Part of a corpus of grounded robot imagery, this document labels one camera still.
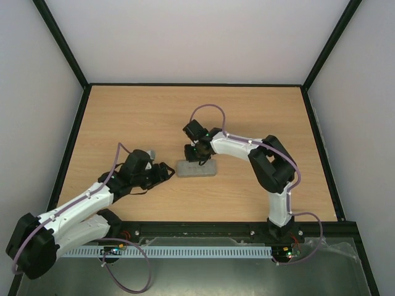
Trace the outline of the right green circuit board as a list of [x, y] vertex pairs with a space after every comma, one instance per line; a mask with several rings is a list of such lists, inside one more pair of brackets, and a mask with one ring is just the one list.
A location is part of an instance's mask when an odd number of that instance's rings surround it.
[[301, 256], [302, 253], [302, 247], [300, 245], [290, 245], [286, 247], [280, 247], [278, 249], [278, 253], [282, 257], [286, 258], [293, 258], [293, 257], [298, 257]]

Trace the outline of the grey glasses case green lining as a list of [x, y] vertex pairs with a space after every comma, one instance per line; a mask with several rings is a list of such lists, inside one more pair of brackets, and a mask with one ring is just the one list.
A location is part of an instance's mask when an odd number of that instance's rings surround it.
[[215, 160], [208, 160], [200, 165], [199, 162], [177, 161], [176, 174], [179, 178], [211, 177], [217, 174]]

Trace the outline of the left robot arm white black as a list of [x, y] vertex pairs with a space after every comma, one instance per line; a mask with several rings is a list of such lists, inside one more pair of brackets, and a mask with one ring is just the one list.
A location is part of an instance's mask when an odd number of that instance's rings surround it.
[[108, 207], [134, 188], [147, 193], [174, 174], [166, 163], [154, 163], [152, 151], [135, 149], [69, 202], [38, 216], [23, 215], [6, 247], [12, 272], [36, 279], [68, 251], [91, 241], [116, 239], [122, 221]]

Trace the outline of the green circuit board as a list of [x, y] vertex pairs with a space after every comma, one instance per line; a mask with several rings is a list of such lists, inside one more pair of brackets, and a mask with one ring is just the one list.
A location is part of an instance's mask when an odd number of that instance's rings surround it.
[[124, 251], [127, 250], [127, 246], [120, 244], [120, 245], [104, 245], [101, 246], [101, 250], [99, 251], [100, 255], [104, 255], [105, 253], [108, 255], [115, 255], [121, 256]]
[[278, 253], [282, 257], [286, 258], [293, 258], [293, 257], [298, 257], [301, 256], [302, 253], [302, 247], [300, 245], [290, 245], [286, 247], [280, 247], [278, 249]]

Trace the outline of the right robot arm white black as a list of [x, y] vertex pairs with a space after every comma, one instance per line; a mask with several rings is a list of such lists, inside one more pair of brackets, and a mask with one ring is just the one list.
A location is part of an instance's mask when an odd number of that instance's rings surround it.
[[268, 192], [268, 233], [278, 242], [291, 234], [294, 218], [291, 211], [291, 190], [295, 175], [299, 175], [295, 161], [272, 135], [265, 139], [251, 139], [227, 133], [221, 128], [204, 128], [191, 120], [184, 128], [191, 144], [184, 147], [188, 162], [205, 164], [215, 154], [229, 155], [249, 162], [258, 183]]

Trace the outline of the left green circuit board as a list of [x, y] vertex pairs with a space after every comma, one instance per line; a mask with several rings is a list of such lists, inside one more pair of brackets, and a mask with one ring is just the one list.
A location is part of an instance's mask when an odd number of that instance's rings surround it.
[[121, 256], [124, 251], [127, 250], [127, 246], [120, 244], [120, 245], [104, 245], [101, 246], [101, 250], [99, 251], [100, 255], [104, 255], [105, 253], [108, 255], [115, 255]]

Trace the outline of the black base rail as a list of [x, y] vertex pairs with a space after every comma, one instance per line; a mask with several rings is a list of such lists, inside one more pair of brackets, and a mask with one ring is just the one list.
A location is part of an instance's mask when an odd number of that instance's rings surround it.
[[266, 222], [136, 222], [124, 221], [120, 231], [133, 242], [154, 237], [229, 237], [238, 242], [266, 245], [303, 242], [320, 237], [317, 222], [295, 222], [280, 236], [273, 236]]

